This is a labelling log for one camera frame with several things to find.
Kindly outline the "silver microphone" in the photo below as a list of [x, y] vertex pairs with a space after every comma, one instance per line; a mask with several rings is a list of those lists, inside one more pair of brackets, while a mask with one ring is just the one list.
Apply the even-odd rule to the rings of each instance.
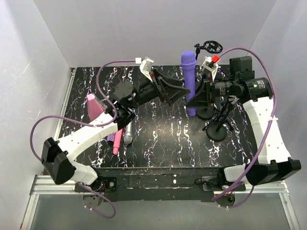
[[125, 133], [123, 135], [123, 140], [125, 144], [131, 144], [133, 142], [132, 125], [133, 122], [131, 121], [125, 127]]

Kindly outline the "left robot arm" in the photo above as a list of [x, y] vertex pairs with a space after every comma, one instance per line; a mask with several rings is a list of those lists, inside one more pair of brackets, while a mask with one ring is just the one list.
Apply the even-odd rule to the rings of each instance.
[[82, 152], [104, 137], [125, 128], [135, 118], [134, 108], [156, 97], [173, 105], [189, 93], [190, 90], [182, 86], [182, 81], [169, 77], [158, 76], [147, 80], [138, 89], [130, 81], [122, 81], [112, 94], [115, 108], [108, 108], [89, 125], [70, 135], [58, 140], [47, 139], [41, 162], [55, 184], [73, 180], [92, 186], [98, 178], [96, 170], [75, 161]]

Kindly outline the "round base stand with clip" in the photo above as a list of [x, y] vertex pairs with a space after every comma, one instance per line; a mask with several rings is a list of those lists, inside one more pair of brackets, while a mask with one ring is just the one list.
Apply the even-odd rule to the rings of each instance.
[[214, 107], [213, 106], [209, 106], [208, 108], [197, 107], [196, 116], [202, 120], [212, 119], [212, 117], [214, 116]]

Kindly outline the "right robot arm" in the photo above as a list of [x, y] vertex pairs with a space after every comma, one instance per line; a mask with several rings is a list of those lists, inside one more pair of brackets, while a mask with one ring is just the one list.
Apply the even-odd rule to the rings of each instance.
[[237, 103], [241, 103], [251, 122], [257, 147], [261, 150], [257, 163], [224, 167], [219, 170], [217, 184], [233, 183], [248, 169], [242, 178], [251, 185], [282, 181], [301, 170], [300, 160], [293, 160], [283, 143], [277, 123], [272, 116], [274, 100], [271, 84], [266, 78], [255, 78], [250, 56], [230, 59], [230, 75], [216, 80], [218, 56], [205, 57], [204, 72], [195, 95], [188, 101], [196, 108], [196, 115], [209, 120], [203, 130], [209, 139], [223, 141], [227, 128], [233, 126], [227, 119]]

